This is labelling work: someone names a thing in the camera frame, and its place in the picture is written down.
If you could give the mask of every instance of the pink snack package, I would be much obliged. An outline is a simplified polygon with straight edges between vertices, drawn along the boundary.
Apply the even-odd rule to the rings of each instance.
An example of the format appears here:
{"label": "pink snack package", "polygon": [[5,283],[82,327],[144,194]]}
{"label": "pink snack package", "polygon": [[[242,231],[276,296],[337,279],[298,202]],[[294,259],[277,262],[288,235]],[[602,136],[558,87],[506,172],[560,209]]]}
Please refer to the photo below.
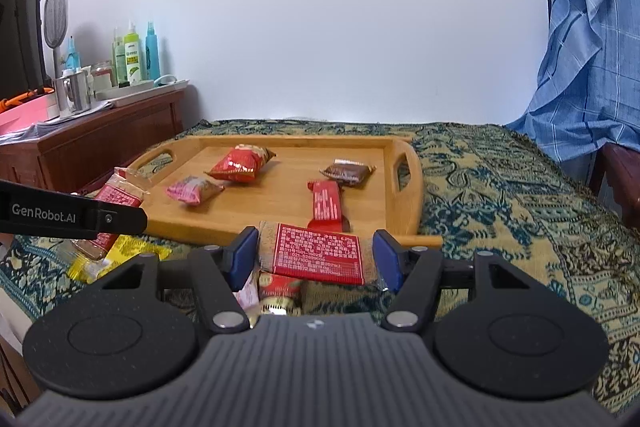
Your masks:
{"label": "pink snack package", "polygon": [[197,206],[220,194],[225,189],[223,185],[216,185],[204,178],[187,176],[185,179],[175,182],[165,189],[167,196],[182,203]]}

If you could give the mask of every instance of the black circular disc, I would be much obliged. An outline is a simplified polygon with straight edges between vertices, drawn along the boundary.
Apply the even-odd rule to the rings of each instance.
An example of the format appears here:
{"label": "black circular disc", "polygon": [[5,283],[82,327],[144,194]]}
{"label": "black circular disc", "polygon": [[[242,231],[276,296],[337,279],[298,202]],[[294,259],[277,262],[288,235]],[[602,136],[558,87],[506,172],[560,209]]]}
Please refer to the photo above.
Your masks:
{"label": "black circular disc", "polygon": [[144,393],[196,355],[188,317],[137,291],[83,292],[34,323],[24,360],[45,388],[84,399]]}
{"label": "black circular disc", "polygon": [[607,361],[602,328],[556,296],[497,291],[447,314],[434,351],[460,380],[501,397],[548,400],[590,388]]}

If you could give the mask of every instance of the wooden tray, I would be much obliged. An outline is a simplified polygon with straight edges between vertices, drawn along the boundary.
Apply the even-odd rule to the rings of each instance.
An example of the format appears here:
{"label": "wooden tray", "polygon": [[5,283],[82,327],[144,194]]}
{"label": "wooden tray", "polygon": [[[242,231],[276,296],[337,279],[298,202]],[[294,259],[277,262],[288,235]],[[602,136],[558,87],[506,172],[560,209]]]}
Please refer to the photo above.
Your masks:
{"label": "wooden tray", "polygon": [[[188,207],[164,193],[188,175],[204,176],[229,149],[240,143],[268,147],[276,153],[254,183],[230,184],[198,207]],[[141,168],[163,153],[173,161],[154,174],[142,208],[146,233],[198,245],[228,245],[248,225],[277,221],[305,227],[312,217],[312,193],[306,182],[321,179],[319,169],[334,158],[376,166],[363,188],[345,188],[342,211],[351,232],[368,236],[387,229],[405,246],[439,247],[437,236],[415,236],[422,213],[422,168],[412,147],[397,137],[359,136],[206,136],[164,143],[135,160]],[[411,178],[399,188],[398,168],[406,160]]]}

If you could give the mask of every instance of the bedspread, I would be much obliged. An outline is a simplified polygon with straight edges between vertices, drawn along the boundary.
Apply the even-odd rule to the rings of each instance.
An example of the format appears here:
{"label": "bedspread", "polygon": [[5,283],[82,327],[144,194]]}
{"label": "bedspread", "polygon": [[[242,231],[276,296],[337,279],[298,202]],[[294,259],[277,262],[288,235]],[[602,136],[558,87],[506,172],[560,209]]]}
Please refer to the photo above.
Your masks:
{"label": "bedspread", "polygon": [[[308,121],[203,121],[196,134],[397,134],[410,136],[422,162],[425,201],[420,233],[440,234],[443,252],[470,259],[492,251],[594,317],[610,342],[609,363],[594,388],[609,410],[624,409],[640,391],[640,236],[625,228],[584,187],[565,178],[527,137],[495,125],[344,124]],[[170,158],[144,169],[158,171]],[[172,258],[189,245],[169,245]],[[60,241],[17,237],[0,262],[0,282],[36,319],[81,288],[56,257]],[[447,291],[442,315],[465,299]],[[370,287],[310,283],[303,312],[370,312],[379,320],[393,295]],[[169,300],[193,312],[188,292]]]}

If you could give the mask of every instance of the blue gripper pad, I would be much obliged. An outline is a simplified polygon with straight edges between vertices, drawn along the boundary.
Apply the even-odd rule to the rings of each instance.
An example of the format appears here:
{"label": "blue gripper pad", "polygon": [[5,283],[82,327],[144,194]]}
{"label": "blue gripper pad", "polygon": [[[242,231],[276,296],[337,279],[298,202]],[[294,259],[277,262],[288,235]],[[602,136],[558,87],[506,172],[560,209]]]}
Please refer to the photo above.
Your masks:
{"label": "blue gripper pad", "polygon": [[254,269],[258,252],[258,230],[246,227],[225,250],[232,254],[231,270],[226,274],[226,282],[231,291],[238,292]]}
{"label": "blue gripper pad", "polygon": [[405,279],[398,262],[397,249],[401,248],[400,245],[386,230],[376,230],[371,246],[373,259],[376,261],[378,272],[385,280],[386,286],[391,291],[398,292]]}

